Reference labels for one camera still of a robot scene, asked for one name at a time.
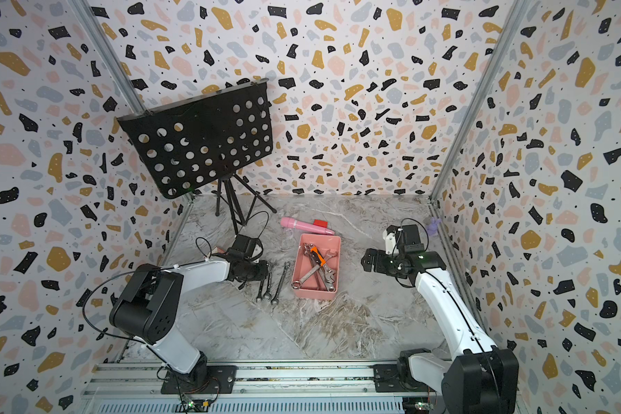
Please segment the pink plastic storage box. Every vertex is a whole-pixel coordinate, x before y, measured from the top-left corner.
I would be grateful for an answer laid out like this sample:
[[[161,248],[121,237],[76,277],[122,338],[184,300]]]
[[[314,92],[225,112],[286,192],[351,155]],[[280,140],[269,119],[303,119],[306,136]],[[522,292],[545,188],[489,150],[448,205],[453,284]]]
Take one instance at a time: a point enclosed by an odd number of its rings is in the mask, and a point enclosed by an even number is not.
[[[340,276],[340,236],[303,234],[291,286],[297,298],[331,301],[336,298]]]

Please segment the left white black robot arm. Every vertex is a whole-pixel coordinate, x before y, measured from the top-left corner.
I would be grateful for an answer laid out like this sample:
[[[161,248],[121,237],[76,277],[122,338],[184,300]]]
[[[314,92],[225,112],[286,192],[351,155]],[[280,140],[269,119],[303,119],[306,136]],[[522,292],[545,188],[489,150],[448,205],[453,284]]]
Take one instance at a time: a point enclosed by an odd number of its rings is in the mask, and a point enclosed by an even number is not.
[[[224,281],[262,281],[268,274],[265,260],[229,262],[215,257],[169,268],[141,265],[113,306],[110,324],[144,341],[176,374],[194,375],[203,369],[203,354],[176,326],[182,296]]]

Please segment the large silver combination wrench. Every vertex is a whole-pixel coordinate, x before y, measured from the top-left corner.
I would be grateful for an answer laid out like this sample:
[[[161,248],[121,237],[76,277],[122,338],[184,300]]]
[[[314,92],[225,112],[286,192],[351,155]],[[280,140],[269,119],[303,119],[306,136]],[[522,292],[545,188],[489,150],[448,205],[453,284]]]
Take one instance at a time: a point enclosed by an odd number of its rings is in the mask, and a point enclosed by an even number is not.
[[[308,279],[310,279],[310,277],[312,277],[315,273],[319,271],[320,268],[321,268],[320,265],[315,265],[307,274],[302,276],[300,279],[294,280],[292,284],[293,289],[295,290],[300,289],[303,286],[303,284],[305,284],[305,282],[308,281]]]

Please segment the medium silver combination wrench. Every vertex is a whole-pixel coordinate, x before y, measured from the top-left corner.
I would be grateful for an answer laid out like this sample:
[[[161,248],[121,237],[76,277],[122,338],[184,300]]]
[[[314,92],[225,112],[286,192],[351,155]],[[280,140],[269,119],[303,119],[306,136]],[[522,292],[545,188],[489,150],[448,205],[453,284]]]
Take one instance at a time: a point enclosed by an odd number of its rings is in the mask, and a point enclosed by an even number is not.
[[[279,303],[279,295],[280,295],[280,292],[281,292],[282,287],[284,285],[284,282],[286,281],[286,277],[287,277],[287,275],[288,275],[288,273],[289,273],[289,271],[291,269],[291,265],[292,265],[291,262],[285,262],[285,264],[284,264],[284,268],[283,268],[283,271],[282,271],[281,276],[279,278],[279,282],[277,284],[276,291],[274,293],[274,296],[270,300],[270,304],[272,306],[276,306]]]

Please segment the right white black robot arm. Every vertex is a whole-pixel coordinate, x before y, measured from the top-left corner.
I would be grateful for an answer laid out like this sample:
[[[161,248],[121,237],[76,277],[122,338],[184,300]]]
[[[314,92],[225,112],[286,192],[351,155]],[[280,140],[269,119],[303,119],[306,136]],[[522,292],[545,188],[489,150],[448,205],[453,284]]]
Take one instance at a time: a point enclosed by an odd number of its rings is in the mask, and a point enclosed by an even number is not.
[[[362,257],[367,272],[407,279],[423,296],[437,320],[448,355],[427,348],[400,353],[396,374],[376,374],[376,386],[386,391],[431,391],[433,413],[513,413],[519,362],[512,350],[499,348],[486,334],[458,293],[438,253],[394,255],[369,248]]]

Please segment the silver adjustable wrench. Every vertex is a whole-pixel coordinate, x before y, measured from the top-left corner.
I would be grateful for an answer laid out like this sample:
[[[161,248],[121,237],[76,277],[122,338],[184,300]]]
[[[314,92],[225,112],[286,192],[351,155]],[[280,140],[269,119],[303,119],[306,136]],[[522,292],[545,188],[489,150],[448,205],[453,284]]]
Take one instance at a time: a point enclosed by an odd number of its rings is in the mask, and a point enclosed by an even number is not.
[[[329,267],[327,264],[325,264],[321,268],[321,274],[322,274],[322,277],[323,277],[323,280],[324,280],[325,289],[328,292],[332,292],[332,293],[334,291],[336,291],[336,287],[335,287],[335,282],[336,282],[335,276],[336,276],[336,274],[335,274],[335,271],[331,267]]]

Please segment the silver end wrench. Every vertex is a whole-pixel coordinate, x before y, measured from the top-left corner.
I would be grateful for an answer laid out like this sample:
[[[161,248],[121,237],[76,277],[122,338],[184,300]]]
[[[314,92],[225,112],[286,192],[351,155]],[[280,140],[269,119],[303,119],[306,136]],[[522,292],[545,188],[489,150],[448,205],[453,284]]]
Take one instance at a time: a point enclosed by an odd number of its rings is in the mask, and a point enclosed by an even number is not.
[[[260,303],[262,301],[262,294],[263,294],[263,289],[264,289],[265,284],[266,284],[265,279],[262,279],[260,281],[258,293],[255,299],[256,303]]]

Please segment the small silver combination wrench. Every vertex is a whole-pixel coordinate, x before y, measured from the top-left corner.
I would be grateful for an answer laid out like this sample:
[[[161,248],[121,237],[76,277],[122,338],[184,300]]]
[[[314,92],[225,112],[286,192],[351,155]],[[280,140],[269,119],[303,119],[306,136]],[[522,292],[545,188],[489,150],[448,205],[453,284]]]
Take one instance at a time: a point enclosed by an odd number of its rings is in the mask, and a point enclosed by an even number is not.
[[[265,300],[270,300],[272,298],[272,278],[273,278],[273,271],[271,270],[271,266],[267,265],[267,284],[266,284],[266,291],[263,294],[263,298]]]

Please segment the orange handled adjustable wrench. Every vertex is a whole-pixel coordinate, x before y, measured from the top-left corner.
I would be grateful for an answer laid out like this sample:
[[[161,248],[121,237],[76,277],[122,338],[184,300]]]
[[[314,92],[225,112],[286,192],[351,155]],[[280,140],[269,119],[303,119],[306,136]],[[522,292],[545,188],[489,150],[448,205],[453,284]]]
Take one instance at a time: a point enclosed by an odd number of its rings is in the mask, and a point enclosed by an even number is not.
[[[326,260],[319,252],[318,248],[312,243],[304,244],[305,255],[309,258],[314,266],[324,267]]]

